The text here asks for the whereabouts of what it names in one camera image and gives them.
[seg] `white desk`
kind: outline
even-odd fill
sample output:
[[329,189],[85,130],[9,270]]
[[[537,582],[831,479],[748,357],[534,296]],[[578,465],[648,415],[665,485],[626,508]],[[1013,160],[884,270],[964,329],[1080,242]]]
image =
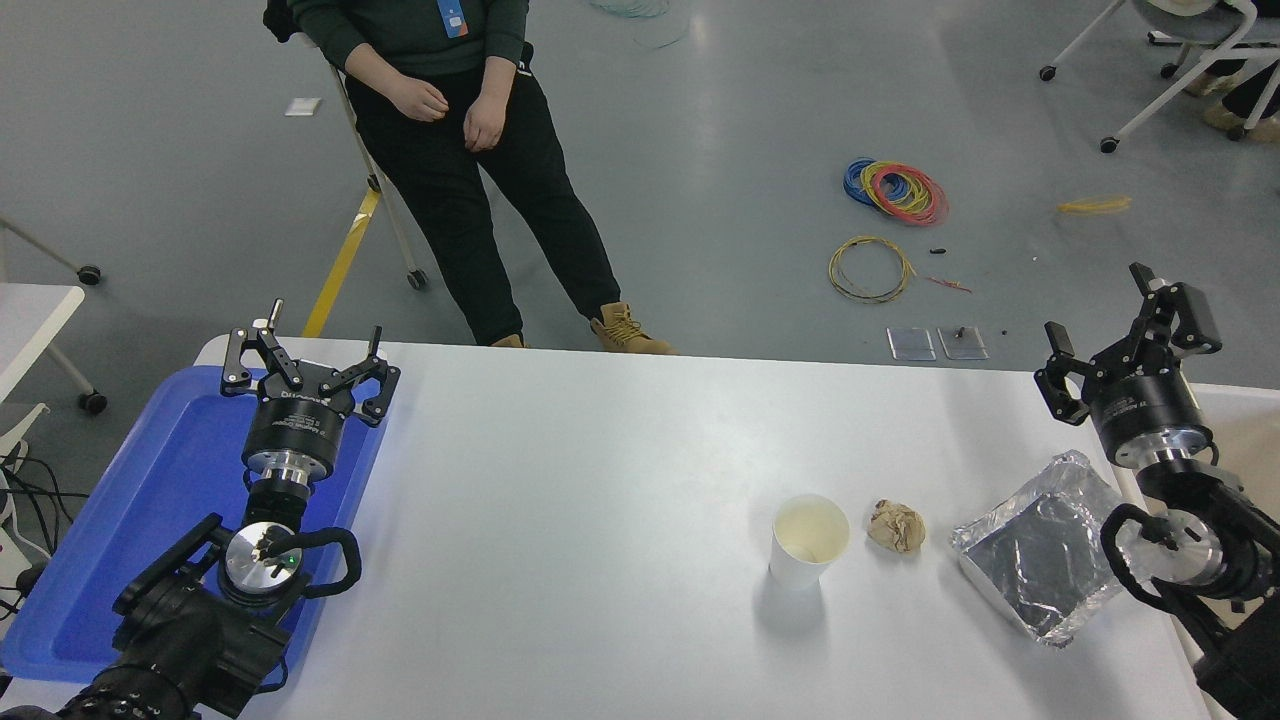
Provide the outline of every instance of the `white desk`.
[[0,402],[83,300],[74,286],[0,283]]
[[[1117,597],[1055,651],[960,574],[950,529],[1055,454],[1108,475],[1030,373],[384,351],[403,379],[353,527],[364,579],[328,601],[289,687],[242,717],[1208,716],[1165,615]],[[925,547],[893,556],[859,533],[820,591],[783,593],[769,523],[809,491],[856,528],[877,500],[908,502]],[[74,691],[15,682],[0,702]]]

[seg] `shoe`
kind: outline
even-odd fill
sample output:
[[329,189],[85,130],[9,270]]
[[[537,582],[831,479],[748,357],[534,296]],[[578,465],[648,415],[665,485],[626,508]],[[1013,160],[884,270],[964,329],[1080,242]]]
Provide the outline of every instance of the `shoe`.
[[[1204,123],[1222,131],[1243,127],[1245,119],[1228,110],[1221,102],[1204,110]],[[1280,142],[1280,120],[1276,118],[1258,120],[1258,127],[1251,129],[1245,140],[1254,142]]]
[[525,345],[525,341],[524,341],[524,338],[520,337],[520,334],[509,334],[509,336],[499,340],[498,342],[490,345],[489,347],[521,347],[521,348],[529,350],[532,346],[531,345]]
[[1230,76],[1211,76],[1208,73],[1201,73],[1201,77],[1193,79],[1183,92],[1190,95],[1192,97],[1207,97],[1215,92],[1230,92],[1235,90],[1235,86],[1244,81],[1244,72],[1238,72]]
[[631,319],[631,307],[626,302],[611,302],[600,306],[600,318],[591,319],[591,332],[600,338],[600,345],[609,352],[640,352],[644,355],[680,355],[669,342],[653,340],[640,331],[640,323]]

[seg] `hand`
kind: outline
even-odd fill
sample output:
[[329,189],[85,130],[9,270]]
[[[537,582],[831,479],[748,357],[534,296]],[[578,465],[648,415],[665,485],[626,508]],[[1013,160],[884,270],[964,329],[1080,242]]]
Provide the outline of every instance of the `hand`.
[[399,76],[387,90],[387,99],[412,120],[434,123],[449,111],[449,101],[434,85]]
[[493,150],[507,127],[507,102],[497,96],[481,94],[467,110],[462,123],[462,137],[467,150],[481,152]]

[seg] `wire bundle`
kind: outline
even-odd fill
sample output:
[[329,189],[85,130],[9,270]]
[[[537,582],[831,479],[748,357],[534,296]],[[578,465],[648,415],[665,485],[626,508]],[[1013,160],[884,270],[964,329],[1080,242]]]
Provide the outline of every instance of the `wire bundle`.
[[[845,251],[858,247],[859,245],[877,243],[888,247],[895,255],[897,255],[897,261],[901,268],[901,275],[899,277],[897,286],[892,290],[881,293],[870,293],[849,279],[844,269]],[[906,254],[892,241],[884,240],[883,237],[876,237],[870,234],[860,234],[858,237],[850,238],[849,242],[841,245],[836,249],[836,254],[831,256],[831,263],[827,265],[827,278],[831,281],[831,287],[836,288],[836,292],[844,295],[850,300],[858,302],[867,302],[870,305],[878,305],[882,302],[892,302],[897,300],[897,296],[902,295],[906,290],[906,283],[911,281],[911,275],[915,274],[915,268],[911,266],[911,261],[906,259]]]
[[1096,195],[1064,202],[1057,206],[1057,211],[1066,215],[1111,215],[1124,213],[1132,204],[1133,197],[1128,195]]
[[[3,509],[4,520],[13,521],[13,538],[15,541],[22,542],[27,547],[38,552],[45,559],[49,559],[49,556],[58,550],[58,543],[59,539],[61,538],[61,518],[67,518],[68,523],[74,521],[74,516],[67,509],[65,498],[68,497],[87,498],[88,496],[78,492],[64,492],[61,487],[59,487],[58,484],[58,477],[54,475],[54,471],[42,460],[37,460],[35,457],[23,457],[22,462],[24,464],[31,462],[33,465],[41,466],[45,470],[45,474],[49,475],[49,480],[50,484],[52,484],[52,489],[46,489],[33,483],[23,480],[22,478],[18,477],[15,471],[13,471],[6,465],[9,459],[4,459],[3,461],[0,461],[0,496],[3,496],[3,500],[0,500],[0,509]],[[14,502],[15,500],[14,496],[26,496],[27,500],[31,502],[31,507],[36,512],[36,520],[40,523],[40,532],[41,536],[44,536],[45,547],[40,547],[38,544],[24,538],[22,533],[19,533],[18,506]],[[41,509],[40,503],[37,502],[37,498],[40,497],[49,500],[52,506],[52,515],[54,515],[52,532],[50,532],[49,520],[45,518],[44,509]]]
[[942,186],[902,163],[858,158],[845,170],[845,192],[913,225],[936,225],[951,210]]

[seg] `person's leg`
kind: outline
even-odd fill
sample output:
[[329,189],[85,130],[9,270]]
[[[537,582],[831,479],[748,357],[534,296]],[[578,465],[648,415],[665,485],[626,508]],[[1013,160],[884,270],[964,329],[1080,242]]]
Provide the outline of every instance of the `person's leg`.
[[[1254,74],[1240,83],[1239,87],[1226,94],[1226,97],[1222,99],[1222,106],[1239,118],[1248,118],[1249,113],[1253,111],[1253,106],[1257,105],[1258,99],[1262,97],[1262,91],[1266,90],[1267,82],[1271,81],[1271,73],[1276,72],[1277,65],[1280,63],[1272,63],[1270,68]],[[1266,109],[1262,111],[1262,118],[1275,115],[1276,110],[1280,110],[1280,92],[1272,95]]]
[[[1253,5],[1258,9],[1258,17],[1280,17],[1280,0],[1253,0]],[[1219,60],[1210,65],[1201,77],[1188,85],[1183,92],[1203,97],[1213,92],[1231,90],[1235,82],[1224,78],[1230,78],[1243,69],[1244,60]]]
[[570,183],[536,79],[516,76],[502,140],[476,158],[529,223],[577,311],[599,319],[602,305],[618,302],[618,283],[595,222]]
[[467,99],[463,91],[442,87],[449,114],[421,123],[355,79],[348,78],[347,87],[369,154],[426,234],[444,284],[476,342],[493,345],[520,333],[520,310],[493,238],[489,199],[475,159],[463,146],[462,119],[474,95]]

